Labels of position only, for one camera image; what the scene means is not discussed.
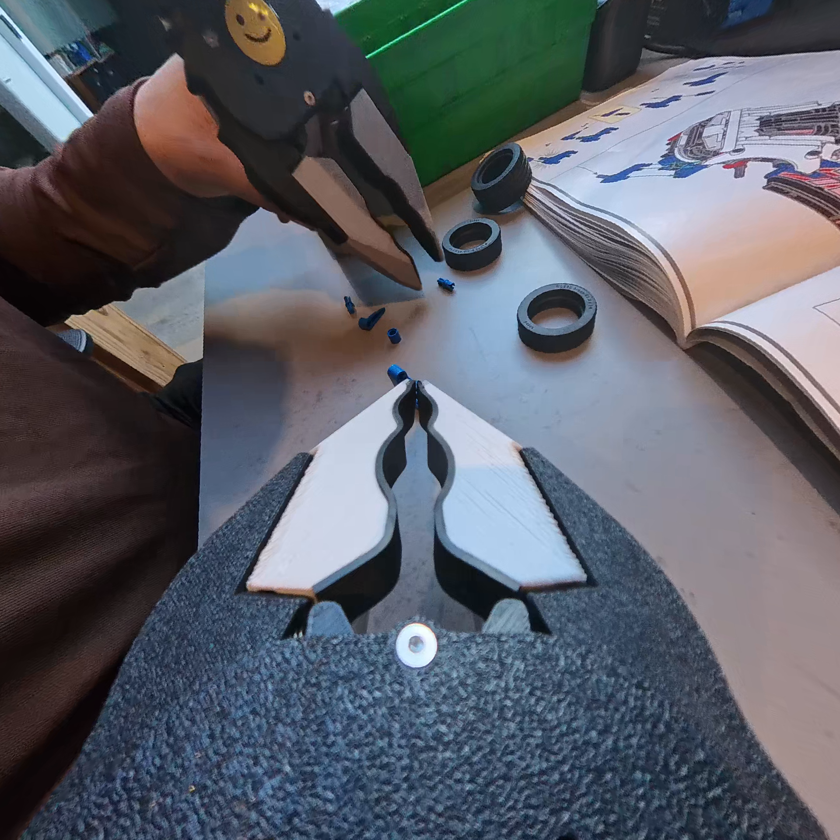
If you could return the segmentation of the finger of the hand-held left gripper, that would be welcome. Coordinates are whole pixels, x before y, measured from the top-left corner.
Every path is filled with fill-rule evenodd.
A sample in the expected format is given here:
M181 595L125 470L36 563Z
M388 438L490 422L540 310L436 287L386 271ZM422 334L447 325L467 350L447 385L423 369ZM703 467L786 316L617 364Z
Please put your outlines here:
M348 252L395 283L415 291L422 289L412 257L373 218L336 161L305 156L293 177L340 231L332 236L334 240L343 237L342 246Z
M444 259L411 155L371 95L360 89L348 115L348 156L390 215L409 228L434 261Z

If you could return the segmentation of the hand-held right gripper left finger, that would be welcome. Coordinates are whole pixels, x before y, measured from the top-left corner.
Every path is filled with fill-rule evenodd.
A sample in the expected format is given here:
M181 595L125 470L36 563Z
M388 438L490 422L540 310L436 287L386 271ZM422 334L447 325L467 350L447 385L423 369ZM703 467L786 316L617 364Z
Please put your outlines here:
M406 467L416 390L404 380L311 451L255 557L248 593L336 602L353 621L395 587L402 542L393 487Z

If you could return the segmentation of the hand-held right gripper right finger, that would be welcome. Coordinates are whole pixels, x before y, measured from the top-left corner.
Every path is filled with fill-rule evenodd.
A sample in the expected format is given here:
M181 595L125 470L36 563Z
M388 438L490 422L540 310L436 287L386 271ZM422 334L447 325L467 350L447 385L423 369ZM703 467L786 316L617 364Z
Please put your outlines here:
M434 567L444 591L488 618L501 600L586 585L520 444L428 382L417 385L417 405L440 485Z

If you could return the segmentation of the person's left forearm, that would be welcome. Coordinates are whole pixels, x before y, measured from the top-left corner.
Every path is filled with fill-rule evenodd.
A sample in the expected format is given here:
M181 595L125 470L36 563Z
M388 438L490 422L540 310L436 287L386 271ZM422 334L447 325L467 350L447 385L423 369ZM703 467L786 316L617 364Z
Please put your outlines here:
M138 80L35 166L2 169L1 296L48 327L159 287L225 248L256 206L170 182L133 121Z

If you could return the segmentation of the grey desk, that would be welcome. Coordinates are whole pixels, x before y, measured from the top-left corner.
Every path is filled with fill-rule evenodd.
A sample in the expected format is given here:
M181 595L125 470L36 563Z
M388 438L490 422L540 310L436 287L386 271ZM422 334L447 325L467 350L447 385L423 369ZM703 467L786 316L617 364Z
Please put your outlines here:
M749 368L713 345L681 350L527 209L497 221L502 255L472 274L407 238L422 296L266 212L242 225L206 264L199 541L381 396L399 364L538 449L633 534L838 838L837 464ZM518 306L555 283L595 297L595 327L575 350L538 352L519 339Z

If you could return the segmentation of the person's left hand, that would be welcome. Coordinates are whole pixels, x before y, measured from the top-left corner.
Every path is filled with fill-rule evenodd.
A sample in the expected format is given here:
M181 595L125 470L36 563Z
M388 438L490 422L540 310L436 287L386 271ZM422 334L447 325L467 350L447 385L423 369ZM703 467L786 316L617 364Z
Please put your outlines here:
M137 90L133 120L139 140L158 170L184 192L201 198L235 196L290 218L249 182L243 165L218 138L214 117L189 92L183 59L173 54Z

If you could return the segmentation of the black toy tyre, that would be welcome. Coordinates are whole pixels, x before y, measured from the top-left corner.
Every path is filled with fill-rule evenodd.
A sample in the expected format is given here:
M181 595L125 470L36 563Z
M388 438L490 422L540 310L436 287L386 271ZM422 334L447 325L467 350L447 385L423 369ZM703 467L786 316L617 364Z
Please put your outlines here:
M484 211L498 214L520 202L532 181L529 159L519 143L496 148L477 165L470 188Z
M482 270L501 255L501 230L493 219L469 219L449 229L442 248L450 268Z
M574 323L562 328L544 327L534 317L553 309L576 315ZM559 353L579 348L594 331L597 313L595 297L585 288L571 283L553 283L529 293L517 311L518 336L532 350Z

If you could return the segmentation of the green storage bin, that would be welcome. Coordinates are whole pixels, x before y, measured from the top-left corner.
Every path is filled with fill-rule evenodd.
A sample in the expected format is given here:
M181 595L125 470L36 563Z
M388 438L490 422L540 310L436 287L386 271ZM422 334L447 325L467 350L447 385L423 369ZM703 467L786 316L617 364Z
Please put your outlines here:
M595 1L363 1L334 16L376 69L423 186L581 93Z

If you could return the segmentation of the person's black trousers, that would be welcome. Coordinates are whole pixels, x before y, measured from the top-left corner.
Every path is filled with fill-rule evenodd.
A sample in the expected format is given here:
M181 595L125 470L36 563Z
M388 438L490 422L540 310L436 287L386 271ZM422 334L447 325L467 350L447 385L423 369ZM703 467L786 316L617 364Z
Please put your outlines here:
M179 365L167 385L147 396L156 410L199 433L203 419L203 359Z

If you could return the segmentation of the white framed glass partition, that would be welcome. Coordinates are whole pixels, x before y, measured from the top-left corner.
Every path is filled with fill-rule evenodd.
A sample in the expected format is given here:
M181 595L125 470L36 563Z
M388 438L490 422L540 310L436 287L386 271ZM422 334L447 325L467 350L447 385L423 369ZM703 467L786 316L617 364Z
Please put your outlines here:
M92 117L92 111L4 10L1 104L48 152Z

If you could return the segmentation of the black case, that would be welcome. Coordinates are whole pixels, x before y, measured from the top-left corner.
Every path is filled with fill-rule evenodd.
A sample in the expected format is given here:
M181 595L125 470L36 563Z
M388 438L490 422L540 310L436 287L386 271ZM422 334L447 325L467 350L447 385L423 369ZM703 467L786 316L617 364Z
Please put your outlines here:
M582 89L603 91L636 71L651 1L599 1L584 63Z

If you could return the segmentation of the wooden bench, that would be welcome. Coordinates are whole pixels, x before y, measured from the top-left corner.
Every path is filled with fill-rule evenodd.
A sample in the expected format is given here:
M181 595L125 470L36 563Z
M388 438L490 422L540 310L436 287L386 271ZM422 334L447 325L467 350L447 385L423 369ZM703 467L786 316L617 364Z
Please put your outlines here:
M135 392L158 392L186 362L112 304L71 316L60 326L87 332L93 341L92 358Z

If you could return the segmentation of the open instruction booklet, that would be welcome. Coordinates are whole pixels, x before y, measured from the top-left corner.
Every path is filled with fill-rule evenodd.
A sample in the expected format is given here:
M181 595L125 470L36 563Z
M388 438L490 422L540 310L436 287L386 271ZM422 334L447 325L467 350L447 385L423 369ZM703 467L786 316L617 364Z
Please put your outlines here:
M690 60L520 142L525 204L839 452L837 50Z

